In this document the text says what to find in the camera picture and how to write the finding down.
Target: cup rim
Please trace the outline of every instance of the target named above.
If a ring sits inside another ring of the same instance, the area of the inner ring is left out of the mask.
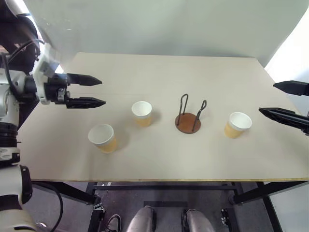
[[[233,123],[233,121],[232,121],[232,117],[234,116],[234,115],[242,115],[243,117],[245,117],[246,119],[248,119],[248,122],[249,122],[249,124],[248,124],[248,126],[246,126],[246,127],[240,127],[239,125],[235,125],[234,123]],[[238,130],[238,131],[245,131],[245,130],[247,130],[247,129],[249,129],[251,126],[252,126],[252,119],[247,115],[247,114],[245,114],[245,113],[243,113],[243,112],[233,112],[233,113],[231,113],[231,115],[230,115],[230,117],[228,118],[228,123],[229,123],[229,125],[232,127],[232,128],[234,128],[234,129],[236,129],[236,130]]]
[[[139,114],[137,114],[136,111],[135,111],[135,106],[136,106],[137,104],[141,104],[141,103],[144,103],[144,104],[146,104],[147,106],[150,106],[149,111],[148,111],[146,114],[143,114],[143,115],[139,115]],[[137,101],[137,102],[135,102],[135,103],[132,105],[132,107],[131,107],[132,113],[133,113],[136,117],[140,117],[140,118],[145,118],[145,117],[147,117],[147,116],[152,112],[152,110],[153,110],[152,105],[151,105],[149,102],[147,102],[147,101]]]
[[[108,139],[106,139],[106,140],[104,140],[104,141],[102,141],[102,142],[96,143],[96,142],[93,141],[93,139],[90,138],[90,136],[91,136],[91,133],[93,132],[94,129],[96,129],[97,127],[101,127],[101,126],[105,126],[105,127],[109,128],[109,129],[110,129],[110,132],[111,132],[111,135],[108,137]],[[92,127],[92,128],[90,129],[90,131],[89,131],[89,133],[88,133],[88,140],[89,140],[91,143],[95,144],[95,145],[106,145],[106,144],[108,144],[109,142],[112,141],[112,138],[113,138],[113,137],[114,137],[114,129],[112,128],[111,125],[105,124],[105,123],[96,124],[94,127]]]

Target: brown circular base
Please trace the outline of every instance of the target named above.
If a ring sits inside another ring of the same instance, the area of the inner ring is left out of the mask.
[[[192,131],[193,124],[194,124],[194,121],[195,121],[195,118],[196,118],[196,116],[192,113],[184,113],[184,115],[181,114],[179,125],[177,125],[178,117],[179,116],[177,116],[176,119],[175,119],[175,125],[176,125],[177,129],[180,130],[183,133],[193,134],[201,128],[201,121],[198,120],[197,124],[195,125],[194,131]]]

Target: black cable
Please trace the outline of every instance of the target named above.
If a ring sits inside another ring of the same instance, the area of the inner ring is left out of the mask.
[[[63,201],[62,201],[62,197],[60,195],[60,192],[58,191],[58,189],[56,189],[54,186],[52,185],[49,185],[47,183],[43,183],[43,182],[38,182],[38,181],[33,181],[32,182],[34,185],[38,185],[38,186],[41,186],[41,187],[44,187],[44,188],[47,188],[47,189],[51,189],[53,190],[56,195],[58,196],[59,198],[59,201],[60,201],[60,214],[59,214],[59,217],[58,217],[58,220],[56,222],[56,224],[54,225],[54,227],[50,230],[50,232],[54,232],[55,229],[57,228],[57,226],[59,225],[60,221],[61,221],[61,218],[62,218],[62,214],[63,214]]]
[[[2,58],[2,64],[4,66],[4,70],[5,70],[5,76],[6,76],[6,79],[8,80],[9,85],[10,85],[10,90],[17,99],[18,98],[18,92],[17,92],[17,90],[16,90],[16,88],[13,85],[13,82],[11,80],[8,61],[7,61],[5,54],[3,52],[1,52],[1,58]]]
[[[21,50],[23,50],[25,47],[34,44],[35,42],[40,42],[42,44],[44,44],[45,42],[39,39],[34,39],[34,40],[29,40],[25,43],[23,43],[22,45],[20,45],[20,47],[18,47],[10,56],[10,58],[8,59],[8,64],[14,59],[14,57],[16,57],[18,55],[18,53],[20,53]]]

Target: paper cup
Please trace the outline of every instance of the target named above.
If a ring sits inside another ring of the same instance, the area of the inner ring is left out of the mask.
[[[224,132],[227,137],[235,139],[251,126],[252,120],[248,115],[242,112],[234,112],[230,115]]]
[[[151,124],[152,106],[149,102],[138,101],[132,105],[132,112],[135,121],[142,127],[148,127]]]
[[[113,152],[117,148],[114,130],[108,124],[94,126],[88,133],[88,139],[106,154]]]

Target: table edge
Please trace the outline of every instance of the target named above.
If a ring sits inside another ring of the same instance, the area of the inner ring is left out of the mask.
[[[227,182],[262,182],[262,181],[309,181],[309,177],[302,178],[267,178],[267,179],[85,179],[85,180],[76,180],[76,179],[32,179],[32,181],[72,181],[72,182],[168,182],[168,181],[227,181]]]

